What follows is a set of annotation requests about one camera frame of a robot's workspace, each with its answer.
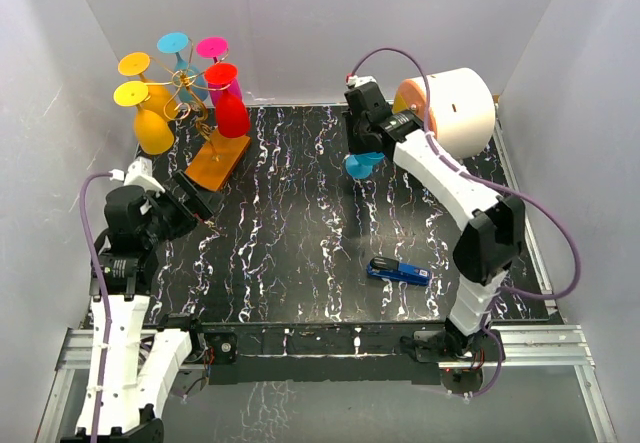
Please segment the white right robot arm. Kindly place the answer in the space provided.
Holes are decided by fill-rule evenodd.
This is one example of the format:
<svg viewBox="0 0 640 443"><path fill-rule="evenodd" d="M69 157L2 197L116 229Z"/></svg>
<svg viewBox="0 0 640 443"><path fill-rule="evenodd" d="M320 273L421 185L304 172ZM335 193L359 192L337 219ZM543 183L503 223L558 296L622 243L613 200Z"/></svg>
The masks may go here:
<svg viewBox="0 0 640 443"><path fill-rule="evenodd" d="M524 247L525 204L472 180L436 141L426 121L410 110L395 113L372 77L350 76L343 116L352 178L368 177L388 158L417 179L461 231L453 251L459 284L443 330L426 347L439 357L471 358L482 345L491 306L507 271Z"/></svg>

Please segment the yellow wine glass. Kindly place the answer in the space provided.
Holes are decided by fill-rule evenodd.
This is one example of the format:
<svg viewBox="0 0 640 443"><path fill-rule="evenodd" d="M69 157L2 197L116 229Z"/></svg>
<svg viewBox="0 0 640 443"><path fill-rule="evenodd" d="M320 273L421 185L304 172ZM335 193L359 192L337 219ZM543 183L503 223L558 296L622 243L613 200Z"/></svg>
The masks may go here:
<svg viewBox="0 0 640 443"><path fill-rule="evenodd" d="M174 135L158 113L143 106L148 98L148 86L142 81L122 83L113 93L117 105L136 108L133 131L141 149L149 155L160 155L172 147Z"/></svg>

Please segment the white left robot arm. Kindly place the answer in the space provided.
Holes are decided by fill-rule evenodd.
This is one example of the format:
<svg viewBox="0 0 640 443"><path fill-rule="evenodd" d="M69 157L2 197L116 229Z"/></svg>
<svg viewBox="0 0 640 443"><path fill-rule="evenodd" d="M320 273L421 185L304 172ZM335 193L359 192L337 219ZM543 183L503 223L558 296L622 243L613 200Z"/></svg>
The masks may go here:
<svg viewBox="0 0 640 443"><path fill-rule="evenodd" d="M161 319L146 358L140 356L151 283L160 244L191 233L213 215L219 195L209 193L184 172L172 177L184 191L175 196L149 171L111 170L119 187L105 198L105 230L94 236L86 194L79 210L91 259L90 310L93 339L84 403L70 442L161 442L162 413L181 365L207 351L199 319L186 313Z"/></svg>

